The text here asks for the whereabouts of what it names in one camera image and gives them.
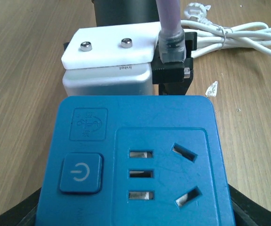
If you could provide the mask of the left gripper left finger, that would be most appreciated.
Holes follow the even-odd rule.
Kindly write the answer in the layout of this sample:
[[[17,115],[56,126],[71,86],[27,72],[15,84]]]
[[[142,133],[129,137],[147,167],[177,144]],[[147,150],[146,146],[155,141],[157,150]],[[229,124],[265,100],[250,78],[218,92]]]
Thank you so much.
[[[0,226],[34,226],[41,188],[0,215]]]

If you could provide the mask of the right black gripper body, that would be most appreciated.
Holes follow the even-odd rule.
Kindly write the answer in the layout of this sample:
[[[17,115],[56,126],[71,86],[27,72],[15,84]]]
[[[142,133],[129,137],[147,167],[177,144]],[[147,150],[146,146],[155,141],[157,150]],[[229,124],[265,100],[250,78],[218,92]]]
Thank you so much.
[[[193,81],[192,51],[197,50],[197,33],[185,32],[186,58],[184,62],[162,63],[159,46],[152,60],[152,82],[158,85],[159,95],[185,95]]]

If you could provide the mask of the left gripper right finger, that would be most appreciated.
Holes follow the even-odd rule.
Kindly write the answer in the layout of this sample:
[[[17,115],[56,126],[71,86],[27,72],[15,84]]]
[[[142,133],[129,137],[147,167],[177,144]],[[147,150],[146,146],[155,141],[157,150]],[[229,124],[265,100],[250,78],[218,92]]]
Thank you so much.
[[[271,211],[229,185],[236,226],[271,226]]]

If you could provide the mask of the blue power socket cube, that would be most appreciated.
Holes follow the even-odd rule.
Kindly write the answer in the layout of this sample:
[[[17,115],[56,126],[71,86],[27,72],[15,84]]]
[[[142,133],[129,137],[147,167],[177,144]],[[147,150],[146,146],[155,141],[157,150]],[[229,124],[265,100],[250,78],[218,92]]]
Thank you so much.
[[[79,96],[60,104],[38,226],[233,226],[212,102]]]

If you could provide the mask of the white paint flakes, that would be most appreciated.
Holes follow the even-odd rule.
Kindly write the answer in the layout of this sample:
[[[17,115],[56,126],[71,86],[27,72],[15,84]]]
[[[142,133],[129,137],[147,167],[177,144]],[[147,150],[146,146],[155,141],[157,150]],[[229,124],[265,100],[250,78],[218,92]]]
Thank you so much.
[[[215,81],[207,88],[205,95],[207,97],[216,97],[217,90],[218,90],[218,81]]]

